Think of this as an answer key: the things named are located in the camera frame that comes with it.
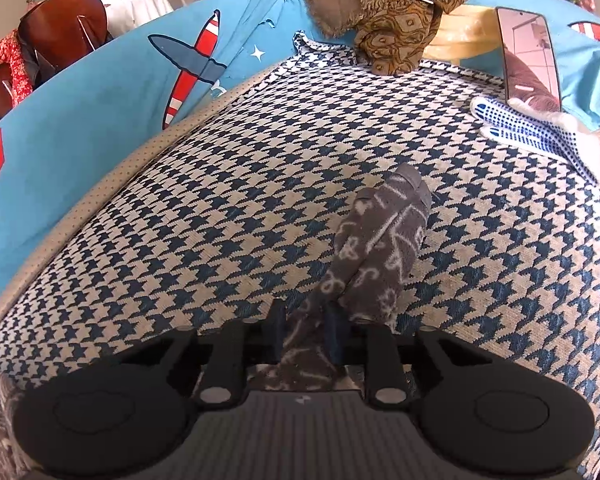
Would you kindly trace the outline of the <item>grey patterned fleece garment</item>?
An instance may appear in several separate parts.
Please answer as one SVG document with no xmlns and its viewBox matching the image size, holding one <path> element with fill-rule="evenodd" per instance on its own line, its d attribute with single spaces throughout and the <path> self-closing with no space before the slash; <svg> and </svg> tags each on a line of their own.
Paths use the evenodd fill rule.
<svg viewBox="0 0 600 480">
<path fill-rule="evenodd" d="M 250 367 L 236 405 L 184 399 L 123 351 L 27 391 L 0 372 L 0 479 L 386 478 L 385 426 L 410 421 L 365 402 L 361 367 L 329 361 L 324 310 L 391 328 L 430 207 L 406 165 L 355 196 L 321 281 L 286 308 L 280 361 Z"/>
</svg>

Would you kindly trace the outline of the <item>red floral cloth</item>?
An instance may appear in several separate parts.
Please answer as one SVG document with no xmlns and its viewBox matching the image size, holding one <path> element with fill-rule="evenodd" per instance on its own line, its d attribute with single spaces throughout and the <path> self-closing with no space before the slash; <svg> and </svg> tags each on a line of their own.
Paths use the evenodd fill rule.
<svg viewBox="0 0 600 480">
<path fill-rule="evenodd" d="M 6 64 L 10 71 L 10 97 L 12 106 L 19 105 L 33 92 L 31 78 L 27 73 L 18 32 L 14 29 L 0 40 L 0 64 Z"/>
</svg>

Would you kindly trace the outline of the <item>blue cartoon print pillow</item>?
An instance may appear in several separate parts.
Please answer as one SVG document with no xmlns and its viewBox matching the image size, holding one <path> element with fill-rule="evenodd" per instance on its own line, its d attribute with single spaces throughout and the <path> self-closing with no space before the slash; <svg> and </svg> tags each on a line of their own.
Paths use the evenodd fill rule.
<svg viewBox="0 0 600 480">
<path fill-rule="evenodd" d="M 304 0 L 199 0 L 108 42 L 0 121 L 0 296 L 52 227 L 147 140 L 321 33 Z"/>
</svg>

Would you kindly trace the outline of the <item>houndstooth sofa cushion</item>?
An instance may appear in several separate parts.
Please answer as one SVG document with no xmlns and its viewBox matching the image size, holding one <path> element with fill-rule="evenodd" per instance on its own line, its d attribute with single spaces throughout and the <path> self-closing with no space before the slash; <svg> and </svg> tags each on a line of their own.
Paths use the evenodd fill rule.
<svg viewBox="0 0 600 480">
<path fill-rule="evenodd" d="M 394 325 L 446 330 L 576 389 L 600 472 L 600 188 L 496 143 L 470 114 L 498 78 L 426 62 L 400 78 L 346 48 L 297 52 L 199 125 L 162 134 L 0 322 L 0 371 L 38 384 L 178 328 L 298 306 L 354 196 L 402 164 L 432 194 Z"/>
</svg>

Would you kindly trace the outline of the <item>white tablecloth table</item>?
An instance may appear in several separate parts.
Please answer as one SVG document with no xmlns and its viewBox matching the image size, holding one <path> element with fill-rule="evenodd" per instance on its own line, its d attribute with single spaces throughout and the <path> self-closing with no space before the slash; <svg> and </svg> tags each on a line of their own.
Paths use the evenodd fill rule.
<svg viewBox="0 0 600 480">
<path fill-rule="evenodd" d="M 107 29 L 117 38 L 183 5 L 183 0 L 120 0 L 106 6 Z"/>
</svg>

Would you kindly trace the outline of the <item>smartphone with dark frame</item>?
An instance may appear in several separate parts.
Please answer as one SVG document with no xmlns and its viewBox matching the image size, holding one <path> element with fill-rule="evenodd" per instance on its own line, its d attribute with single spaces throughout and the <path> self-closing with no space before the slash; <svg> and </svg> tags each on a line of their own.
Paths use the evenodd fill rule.
<svg viewBox="0 0 600 480">
<path fill-rule="evenodd" d="M 537 112 L 560 112 L 562 96 L 552 38 L 541 14 L 495 8 L 500 28 L 506 98 Z"/>
</svg>

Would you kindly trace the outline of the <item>white blue dotted work glove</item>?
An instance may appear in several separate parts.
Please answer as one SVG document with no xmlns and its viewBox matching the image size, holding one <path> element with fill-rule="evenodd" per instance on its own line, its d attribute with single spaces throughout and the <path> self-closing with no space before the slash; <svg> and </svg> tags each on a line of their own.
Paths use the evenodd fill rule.
<svg viewBox="0 0 600 480">
<path fill-rule="evenodd" d="M 514 148 L 569 162 L 581 177 L 600 187 L 600 129 L 591 131 L 564 112 L 538 112 L 518 99 L 503 103 L 478 96 L 470 102 L 480 133 Z"/>
</svg>

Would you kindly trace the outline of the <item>yellow cushion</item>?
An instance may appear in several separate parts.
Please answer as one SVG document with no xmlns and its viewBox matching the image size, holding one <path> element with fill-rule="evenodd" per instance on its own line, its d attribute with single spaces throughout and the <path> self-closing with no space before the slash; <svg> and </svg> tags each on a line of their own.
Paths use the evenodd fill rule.
<svg viewBox="0 0 600 480">
<path fill-rule="evenodd" d="M 450 14 L 442 14 L 436 36 L 424 50 L 424 58 L 460 65 L 463 60 L 490 53 L 501 46 L 495 9 L 463 4 Z"/>
</svg>

